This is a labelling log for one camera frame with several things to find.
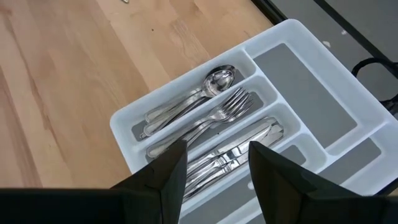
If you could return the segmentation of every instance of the spoon handle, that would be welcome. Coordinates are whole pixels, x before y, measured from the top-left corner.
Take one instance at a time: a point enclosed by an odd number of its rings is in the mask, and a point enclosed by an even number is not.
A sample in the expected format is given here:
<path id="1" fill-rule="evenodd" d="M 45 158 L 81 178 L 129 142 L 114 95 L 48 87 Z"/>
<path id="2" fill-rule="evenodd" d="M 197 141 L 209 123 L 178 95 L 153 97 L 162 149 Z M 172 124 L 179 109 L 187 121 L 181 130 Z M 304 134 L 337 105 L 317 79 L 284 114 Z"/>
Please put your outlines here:
<path id="1" fill-rule="evenodd" d="M 166 113 L 164 113 L 165 116 L 158 117 L 153 122 L 147 124 L 144 127 L 144 135 L 141 135 L 140 137 L 142 138 L 146 136 L 151 136 L 157 131 L 164 128 L 166 125 L 168 125 L 169 121 L 173 120 L 173 118 L 181 113 L 185 108 L 196 102 L 196 100 L 199 100 L 203 96 L 202 94 L 202 91 L 193 94 L 192 96 L 175 106 L 171 111 L 167 111 Z"/>
<path id="2" fill-rule="evenodd" d="M 189 91 L 186 94 L 183 94 L 181 97 L 178 97 L 177 99 L 170 100 L 150 111 L 148 111 L 145 114 L 145 121 L 147 123 L 151 123 L 153 120 L 155 120 L 157 117 L 162 116 L 164 113 L 172 110 L 175 106 L 177 106 L 180 102 L 183 100 L 187 99 L 188 97 L 192 96 L 193 94 L 199 92 L 201 88 L 196 88 L 192 91 Z"/>

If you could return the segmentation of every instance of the fork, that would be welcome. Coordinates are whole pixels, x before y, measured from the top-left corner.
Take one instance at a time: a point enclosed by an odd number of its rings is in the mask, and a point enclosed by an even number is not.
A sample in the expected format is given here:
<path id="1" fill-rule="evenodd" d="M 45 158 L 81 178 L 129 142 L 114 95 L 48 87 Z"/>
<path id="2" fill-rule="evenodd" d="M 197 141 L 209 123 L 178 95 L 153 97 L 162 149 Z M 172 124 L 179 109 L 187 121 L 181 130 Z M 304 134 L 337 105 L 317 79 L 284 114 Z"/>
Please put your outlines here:
<path id="1" fill-rule="evenodd" d="M 170 135 L 169 137 L 151 145 L 147 148 L 147 155 L 150 158 L 156 158 L 161 153 L 163 153 L 173 142 L 175 142 L 180 137 L 185 137 L 186 134 L 191 133 L 191 136 L 199 137 L 196 133 L 203 133 L 206 131 L 208 125 L 214 122 L 227 122 L 232 115 L 236 114 L 237 111 L 242 112 L 242 106 L 244 106 L 250 97 L 250 93 L 242 88 L 238 88 L 233 94 L 231 94 L 227 99 L 221 102 L 217 107 L 213 108 L 207 116 L 198 121 L 194 122 L 193 124 L 183 128 L 176 133 Z"/>

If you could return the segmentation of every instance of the wood grain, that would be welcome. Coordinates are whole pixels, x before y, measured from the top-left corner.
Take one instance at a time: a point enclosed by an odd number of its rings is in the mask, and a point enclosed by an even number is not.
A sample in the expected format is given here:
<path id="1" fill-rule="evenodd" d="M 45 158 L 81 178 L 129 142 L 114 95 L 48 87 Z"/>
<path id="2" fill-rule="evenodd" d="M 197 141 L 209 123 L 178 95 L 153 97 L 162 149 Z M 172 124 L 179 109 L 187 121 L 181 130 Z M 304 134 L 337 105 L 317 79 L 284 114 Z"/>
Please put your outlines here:
<path id="1" fill-rule="evenodd" d="M 250 0 L 0 0 L 0 187 L 123 180 L 111 115 L 271 26 Z"/>

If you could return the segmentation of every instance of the spoon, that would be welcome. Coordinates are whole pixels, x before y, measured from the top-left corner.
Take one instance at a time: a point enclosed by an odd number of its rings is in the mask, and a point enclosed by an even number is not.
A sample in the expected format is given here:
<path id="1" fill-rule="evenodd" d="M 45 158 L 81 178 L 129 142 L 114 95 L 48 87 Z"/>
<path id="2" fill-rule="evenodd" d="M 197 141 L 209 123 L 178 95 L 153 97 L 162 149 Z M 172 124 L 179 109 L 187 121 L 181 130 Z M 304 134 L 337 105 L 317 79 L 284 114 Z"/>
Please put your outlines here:
<path id="1" fill-rule="evenodd" d="M 203 81 L 200 91 L 176 105 L 172 110 L 166 111 L 164 114 L 156 117 L 156 119 L 148 123 L 144 127 L 144 131 L 140 135 L 140 138 L 142 139 L 147 136 L 151 136 L 158 130 L 164 128 L 171 120 L 174 119 L 174 117 L 177 115 L 182 116 L 183 114 L 181 114 L 181 112 L 191 104 L 196 103 L 198 100 L 208 100 L 209 98 L 215 97 L 227 90 L 234 82 L 235 72 L 236 69 L 232 65 L 222 65 L 214 68 Z"/>

